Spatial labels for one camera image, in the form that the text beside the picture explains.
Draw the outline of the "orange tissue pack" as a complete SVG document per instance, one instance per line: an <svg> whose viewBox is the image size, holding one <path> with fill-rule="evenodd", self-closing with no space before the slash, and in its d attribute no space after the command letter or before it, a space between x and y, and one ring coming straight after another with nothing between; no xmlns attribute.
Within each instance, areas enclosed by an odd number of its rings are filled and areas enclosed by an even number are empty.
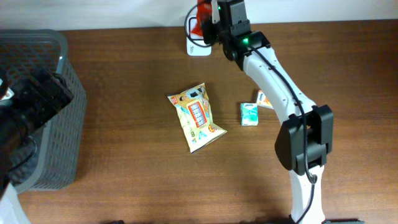
<svg viewBox="0 0 398 224"><path fill-rule="evenodd" d="M273 106L271 105L268 97L264 94L262 90L259 90L257 93L256 104L260 107L267 108L273 110Z"/></svg>

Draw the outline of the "red sweets bag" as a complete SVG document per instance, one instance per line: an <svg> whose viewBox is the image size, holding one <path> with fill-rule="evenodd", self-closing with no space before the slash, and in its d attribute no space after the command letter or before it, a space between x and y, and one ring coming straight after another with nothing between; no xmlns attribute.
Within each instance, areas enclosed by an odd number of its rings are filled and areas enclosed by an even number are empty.
<svg viewBox="0 0 398 224"><path fill-rule="evenodd" d="M211 19L212 16L211 0L198 0L196 9L197 9L197 14L196 14L197 23L190 32L192 34L202 36L203 35L202 25L205 21Z"/></svg>

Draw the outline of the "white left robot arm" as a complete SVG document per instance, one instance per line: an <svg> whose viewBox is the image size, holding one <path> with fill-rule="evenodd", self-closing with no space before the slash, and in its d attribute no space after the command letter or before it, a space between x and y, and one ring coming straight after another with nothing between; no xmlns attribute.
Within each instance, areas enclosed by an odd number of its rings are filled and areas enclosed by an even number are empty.
<svg viewBox="0 0 398 224"><path fill-rule="evenodd" d="M64 78L38 68L13 84L1 70L1 223L29 223L9 173L16 149L73 100Z"/></svg>

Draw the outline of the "yellow snack bag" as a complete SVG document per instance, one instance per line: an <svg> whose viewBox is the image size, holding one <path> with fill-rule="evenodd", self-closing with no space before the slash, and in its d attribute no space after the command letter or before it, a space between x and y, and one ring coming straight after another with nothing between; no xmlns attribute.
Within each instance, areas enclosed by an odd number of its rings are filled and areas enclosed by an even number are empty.
<svg viewBox="0 0 398 224"><path fill-rule="evenodd" d="M167 97L176 108L191 154L227 133L213 122L205 83Z"/></svg>

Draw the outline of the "green tissue pack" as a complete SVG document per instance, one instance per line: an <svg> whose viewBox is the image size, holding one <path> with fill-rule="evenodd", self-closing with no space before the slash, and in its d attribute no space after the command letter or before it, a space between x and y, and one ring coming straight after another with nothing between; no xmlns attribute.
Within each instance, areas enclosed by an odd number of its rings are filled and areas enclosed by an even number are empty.
<svg viewBox="0 0 398 224"><path fill-rule="evenodd" d="M257 126L259 122L256 103L241 103L241 125Z"/></svg>

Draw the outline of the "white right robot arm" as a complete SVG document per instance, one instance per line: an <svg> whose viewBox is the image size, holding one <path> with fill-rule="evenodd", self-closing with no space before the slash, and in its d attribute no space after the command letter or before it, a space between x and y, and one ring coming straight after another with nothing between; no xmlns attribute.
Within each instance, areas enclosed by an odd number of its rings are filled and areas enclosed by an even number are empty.
<svg viewBox="0 0 398 224"><path fill-rule="evenodd" d="M275 153L292 184L291 223L325 223L322 174L333 140L333 112L317 106L289 77L269 40L253 31L243 0L200 1L207 12L200 26L207 45L220 43L226 58L268 97L280 122Z"/></svg>

